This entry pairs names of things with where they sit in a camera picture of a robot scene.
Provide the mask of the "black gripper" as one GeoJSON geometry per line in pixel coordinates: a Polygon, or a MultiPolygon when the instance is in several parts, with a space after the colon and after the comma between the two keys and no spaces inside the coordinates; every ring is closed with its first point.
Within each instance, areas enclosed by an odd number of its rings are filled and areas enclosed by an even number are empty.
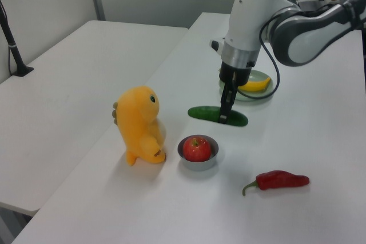
{"type": "Polygon", "coordinates": [[[221,62],[219,79],[225,84],[220,101],[221,107],[218,119],[219,123],[227,123],[229,114],[236,99],[237,87],[243,86],[248,82],[251,70],[251,68],[238,69],[226,64],[224,61],[221,62]],[[230,87],[228,83],[232,84],[232,82],[234,82],[235,85],[230,87]]]}

